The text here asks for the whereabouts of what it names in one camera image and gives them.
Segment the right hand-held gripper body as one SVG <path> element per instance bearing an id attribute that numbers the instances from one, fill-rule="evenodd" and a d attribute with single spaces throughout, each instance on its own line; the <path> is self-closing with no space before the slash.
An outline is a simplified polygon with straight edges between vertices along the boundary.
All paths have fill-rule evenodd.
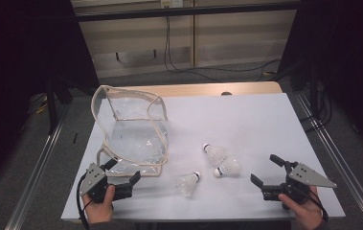
<path id="1" fill-rule="evenodd" d="M 285 182 L 280 185 L 264 185 L 261 193 L 264 200 L 278 201 L 278 195 L 284 194 L 302 205 L 308 201 L 311 186 L 336 188 L 337 184 L 322 176 L 309 166 L 289 161 L 275 161 L 286 172 Z"/>

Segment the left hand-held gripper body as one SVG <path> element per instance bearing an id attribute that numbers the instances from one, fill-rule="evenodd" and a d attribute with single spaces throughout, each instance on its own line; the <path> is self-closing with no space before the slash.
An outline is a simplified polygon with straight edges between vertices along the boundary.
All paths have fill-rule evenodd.
<path id="1" fill-rule="evenodd" d="M 80 183 L 79 194 L 88 194 L 96 203 L 103 203 L 106 190 L 109 186 L 106 171 L 95 163 L 91 163 L 86 171 L 83 181 Z M 113 200 L 132 197 L 133 186 L 129 183 L 115 185 Z"/>

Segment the white shuttlecock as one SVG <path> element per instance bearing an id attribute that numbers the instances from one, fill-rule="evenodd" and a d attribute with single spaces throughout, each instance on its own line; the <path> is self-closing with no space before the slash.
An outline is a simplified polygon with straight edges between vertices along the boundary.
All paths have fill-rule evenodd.
<path id="1" fill-rule="evenodd" d="M 215 177 L 235 176 L 240 173 L 240 166 L 235 157 L 226 158 L 217 168 L 214 169 Z"/>
<path id="2" fill-rule="evenodd" d="M 208 143 L 203 145 L 203 151 L 211 165 L 214 167 L 220 166 L 221 163 L 228 157 L 224 148 L 213 146 Z"/>
<path id="3" fill-rule="evenodd" d="M 185 196 L 190 197 L 193 194 L 195 186 L 200 179 L 200 172 L 192 172 L 183 175 L 176 180 L 176 188 Z"/>

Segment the transparent bag with beige trim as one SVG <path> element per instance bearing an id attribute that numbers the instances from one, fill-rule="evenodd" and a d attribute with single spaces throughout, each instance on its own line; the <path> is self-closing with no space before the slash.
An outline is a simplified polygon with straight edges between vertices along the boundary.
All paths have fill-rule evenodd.
<path id="1" fill-rule="evenodd" d="M 168 162 L 168 116 L 162 97 L 147 91 L 100 86 L 91 101 L 91 112 L 102 132 L 97 153 L 99 166 L 109 159 L 111 177 L 158 176 Z"/>

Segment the person's left hand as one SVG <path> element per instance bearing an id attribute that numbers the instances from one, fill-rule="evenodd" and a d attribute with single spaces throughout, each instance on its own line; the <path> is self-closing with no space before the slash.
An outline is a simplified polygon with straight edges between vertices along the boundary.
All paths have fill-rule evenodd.
<path id="1" fill-rule="evenodd" d="M 110 185 L 106 190 L 103 203 L 95 203 L 88 194 L 85 194 L 82 197 L 82 201 L 85 204 L 84 211 L 90 224 L 109 222 L 112 220 L 112 203 L 114 195 L 115 187 Z"/>

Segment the person's right hand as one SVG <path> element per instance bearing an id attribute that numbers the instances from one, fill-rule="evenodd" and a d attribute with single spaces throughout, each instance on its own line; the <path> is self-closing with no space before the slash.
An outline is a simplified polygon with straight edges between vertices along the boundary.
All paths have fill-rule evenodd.
<path id="1" fill-rule="evenodd" d="M 279 200 L 295 214 L 300 230 L 328 230 L 321 209 L 312 201 L 299 205 L 284 194 L 279 194 Z"/>

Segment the black metal stand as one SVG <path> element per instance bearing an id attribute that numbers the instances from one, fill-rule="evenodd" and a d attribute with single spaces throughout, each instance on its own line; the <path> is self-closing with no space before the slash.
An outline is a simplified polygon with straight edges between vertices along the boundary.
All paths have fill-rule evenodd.
<path id="1" fill-rule="evenodd" d="M 306 132 L 320 131 L 326 127 L 332 117 L 332 104 L 327 87 L 319 82 L 316 65 L 312 61 L 299 62 L 299 70 L 291 78 L 294 92 L 302 91 L 308 113 L 301 122 L 310 121 L 311 127 Z"/>
<path id="2" fill-rule="evenodd" d="M 69 92 L 68 80 L 62 76 L 48 78 L 46 81 L 46 96 L 50 121 L 49 133 L 52 134 L 58 125 L 56 99 L 59 99 L 62 104 L 70 104 L 73 100 Z"/>

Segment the black curtain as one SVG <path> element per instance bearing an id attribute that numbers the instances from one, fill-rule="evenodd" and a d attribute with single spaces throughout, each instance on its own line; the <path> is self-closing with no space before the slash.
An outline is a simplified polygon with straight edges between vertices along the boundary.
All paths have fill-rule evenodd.
<path id="1" fill-rule="evenodd" d="M 314 71 L 363 134 L 363 0 L 298 0 L 279 70 L 301 89 Z"/>
<path id="2" fill-rule="evenodd" d="M 0 0 L 0 167 L 28 118 L 30 98 L 99 80 L 72 0 Z"/>

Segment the black horizontal bar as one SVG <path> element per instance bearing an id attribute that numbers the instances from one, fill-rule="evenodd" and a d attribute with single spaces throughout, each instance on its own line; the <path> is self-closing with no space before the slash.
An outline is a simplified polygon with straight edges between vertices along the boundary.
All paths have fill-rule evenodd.
<path id="1" fill-rule="evenodd" d="M 104 20 L 123 20 L 123 19 L 140 19 L 154 17 L 170 16 L 189 16 L 221 13 L 240 13 L 240 12 L 274 12 L 297 10 L 302 3 L 281 2 L 281 3 L 264 3 L 264 4 L 246 4 L 246 5 L 228 5 L 228 6 L 211 6 L 211 7 L 192 7 L 162 10 L 139 10 L 139 11 L 115 11 L 100 13 L 82 13 L 74 17 L 78 22 L 104 21 Z"/>

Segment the aluminium floor rail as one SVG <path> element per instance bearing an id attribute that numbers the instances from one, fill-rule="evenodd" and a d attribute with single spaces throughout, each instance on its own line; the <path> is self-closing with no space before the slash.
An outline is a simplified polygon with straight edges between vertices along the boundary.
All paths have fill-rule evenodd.
<path id="1" fill-rule="evenodd" d="M 305 112 L 305 114 L 309 116 L 310 123 L 312 124 L 311 130 L 317 133 L 319 139 L 321 140 L 326 151 L 328 152 L 330 159 L 335 165 L 337 171 L 339 171 L 339 173 L 341 174 L 344 182 L 346 183 L 348 189 L 350 190 L 352 196 L 354 197 L 355 202 L 357 203 L 358 207 L 363 213 L 362 185 L 360 184 L 358 179 L 354 176 L 354 173 L 352 172 L 345 158 L 341 154 L 339 148 L 337 148 L 337 146 L 331 139 L 325 126 L 312 116 L 312 112 L 310 109 L 310 102 L 308 101 L 306 96 L 304 94 L 298 94 L 296 98 L 299 104 L 301 105 L 303 111 Z"/>
<path id="2" fill-rule="evenodd" d="M 39 155 L 34 170 L 32 171 L 29 181 L 25 186 L 23 194 L 18 199 L 18 202 L 12 211 L 11 217 L 5 227 L 5 230 L 21 230 L 30 206 L 34 200 L 34 195 L 40 184 L 40 180 L 47 167 L 50 156 L 54 151 L 63 124 L 68 116 L 69 110 L 70 106 L 64 105 L 57 113 L 56 127 L 47 137 L 46 143 L 42 149 L 42 152 Z"/>

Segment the white wall socket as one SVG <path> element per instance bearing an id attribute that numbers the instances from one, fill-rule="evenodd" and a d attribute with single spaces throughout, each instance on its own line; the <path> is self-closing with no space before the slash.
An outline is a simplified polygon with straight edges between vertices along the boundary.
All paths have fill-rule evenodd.
<path id="1" fill-rule="evenodd" d="M 182 8 L 184 5 L 183 0 L 160 0 L 160 4 L 163 9 Z"/>

